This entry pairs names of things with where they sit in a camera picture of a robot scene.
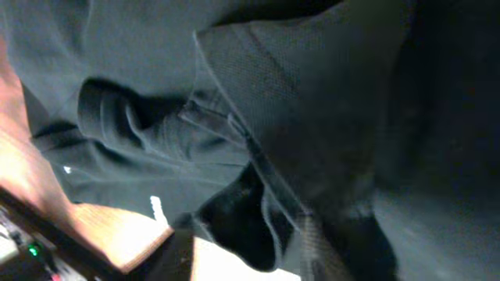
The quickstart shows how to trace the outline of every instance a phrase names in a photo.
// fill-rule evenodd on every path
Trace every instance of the white logo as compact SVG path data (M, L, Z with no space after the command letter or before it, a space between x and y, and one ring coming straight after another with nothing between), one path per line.
M151 196L149 199L151 200L151 206L153 207L153 215L155 216L156 222L159 222L164 226L169 226L165 214L163 214L162 201L159 200L159 198L156 196Z

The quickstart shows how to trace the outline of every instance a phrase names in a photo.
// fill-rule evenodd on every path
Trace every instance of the dark fabric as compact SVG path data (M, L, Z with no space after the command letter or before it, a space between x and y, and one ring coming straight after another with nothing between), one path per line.
M146 261L130 272L130 280L191 280L194 261L192 233L177 230Z
M310 279L498 279L498 2L34 3L2 31L70 197L261 270L298 234Z
M356 278L497 279L500 7L363 4L198 33L230 126Z

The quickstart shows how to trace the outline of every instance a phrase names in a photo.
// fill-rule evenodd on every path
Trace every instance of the person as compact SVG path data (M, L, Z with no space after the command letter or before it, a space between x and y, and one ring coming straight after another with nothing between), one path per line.
M154 217L158 197L261 271L496 279L497 3L2 8L32 141L70 200Z

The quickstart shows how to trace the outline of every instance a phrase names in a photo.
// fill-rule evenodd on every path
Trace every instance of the green led light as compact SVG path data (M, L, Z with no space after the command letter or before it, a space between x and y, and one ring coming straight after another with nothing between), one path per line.
M31 253L34 257L38 256L38 250L37 250L35 247L33 247L33 246L29 246L29 247L28 247L28 250L30 251L30 253Z

